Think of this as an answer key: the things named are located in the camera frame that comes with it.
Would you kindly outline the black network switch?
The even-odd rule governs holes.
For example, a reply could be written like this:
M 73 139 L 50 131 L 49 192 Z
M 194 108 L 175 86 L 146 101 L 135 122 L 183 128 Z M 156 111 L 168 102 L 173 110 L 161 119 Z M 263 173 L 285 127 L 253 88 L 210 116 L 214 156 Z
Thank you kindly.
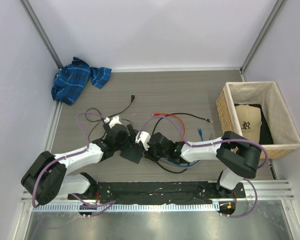
M 123 149 L 120 153 L 120 156 L 126 160 L 129 160 L 135 164 L 139 164 L 142 156 L 143 156 L 144 148 L 141 144 L 134 144 L 125 149 Z

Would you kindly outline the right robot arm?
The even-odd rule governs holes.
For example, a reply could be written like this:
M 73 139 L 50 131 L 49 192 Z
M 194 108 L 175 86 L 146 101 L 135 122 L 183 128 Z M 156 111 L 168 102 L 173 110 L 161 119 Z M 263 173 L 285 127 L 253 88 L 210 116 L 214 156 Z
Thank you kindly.
M 226 169 L 220 173 L 215 190 L 223 198 L 232 194 L 241 180 L 256 177 L 262 153 L 259 144 L 232 131 L 199 142 L 173 142 L 159 132 L 152 136 L 141 132 L 136 141 L 142 142 L 144 156 L 154 162 L 166 159 L 175 166 L 190 167 L 200 161 L 220 161 Z

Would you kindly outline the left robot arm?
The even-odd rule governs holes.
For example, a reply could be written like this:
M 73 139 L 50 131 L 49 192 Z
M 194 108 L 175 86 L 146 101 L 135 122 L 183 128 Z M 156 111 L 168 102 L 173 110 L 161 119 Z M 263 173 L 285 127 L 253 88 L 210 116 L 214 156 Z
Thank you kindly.
M 98 184 L 88 173 L 72 173 L 87 165 L 111 158 L 136 142 L 138 130 L 132 124 L 116 123 L 107 127 L 105 136 L 66 153 L 44 151 L 21 179 L 21 185 L 32 195 L 34 208 L 46 205 L 57 196 L 90 200 L 97 195 Z

